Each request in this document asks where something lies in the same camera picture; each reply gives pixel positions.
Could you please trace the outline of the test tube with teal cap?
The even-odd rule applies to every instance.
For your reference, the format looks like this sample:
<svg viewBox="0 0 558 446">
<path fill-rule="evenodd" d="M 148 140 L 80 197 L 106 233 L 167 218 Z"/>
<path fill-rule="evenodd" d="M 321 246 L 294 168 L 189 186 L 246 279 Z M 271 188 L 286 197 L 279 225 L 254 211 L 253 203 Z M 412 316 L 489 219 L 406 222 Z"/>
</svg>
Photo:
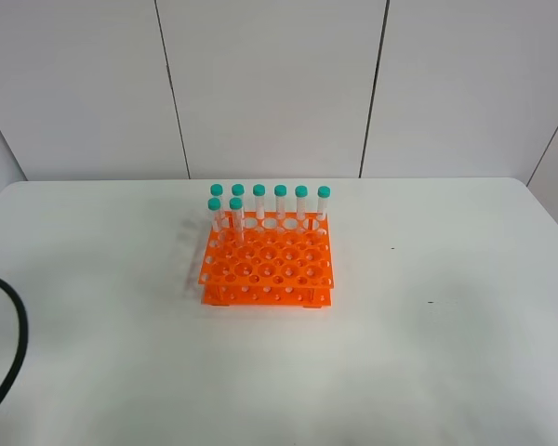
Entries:
<svg viewBox="0 0 558 446">
<path fill-rule="evenodd" d="M 238 244 L 244 243 L 244 206 L 243 201 L 239 197 L 230 199 L 230 209 L 232 211 L 232 228 L 234 238 Z"/>
</svg>

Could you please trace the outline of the orange test tube rack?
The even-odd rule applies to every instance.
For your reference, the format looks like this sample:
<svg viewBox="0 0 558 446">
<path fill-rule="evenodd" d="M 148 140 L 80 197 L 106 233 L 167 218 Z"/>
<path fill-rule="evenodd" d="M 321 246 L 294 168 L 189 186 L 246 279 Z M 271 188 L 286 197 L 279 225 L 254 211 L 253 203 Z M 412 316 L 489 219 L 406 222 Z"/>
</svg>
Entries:
<svg viewBox="0 0 558 446">
<path fill-rule="evenodd" d="M 236 234 L 233 214 L 225 213 L 220 230 L 209 232 L 198 282 L 202 302 L 211 306 L 331 305 L 335 280 L 328 220 L 314 212 L 299 221 L 274 212 L 263 221 L 247 212 L 243 232 Z"/>
</svg>

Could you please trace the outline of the second row tube teal cap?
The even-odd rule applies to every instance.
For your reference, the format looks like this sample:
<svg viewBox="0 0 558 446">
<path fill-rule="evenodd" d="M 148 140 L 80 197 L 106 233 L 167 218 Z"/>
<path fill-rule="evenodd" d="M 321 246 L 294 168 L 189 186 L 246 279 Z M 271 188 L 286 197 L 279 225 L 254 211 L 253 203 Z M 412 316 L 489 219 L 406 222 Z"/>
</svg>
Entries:
<svg viewBox="0 0 558 446">
<path fill-rule="evenodd" d="M 218 197 L 209 198 L 207 207 L 211 214 L 211 240 L 209 245 L 213 248 L 217 248 L 222 242 L 223 236 L 224 213 L 220 199 Z"/>
</svg>

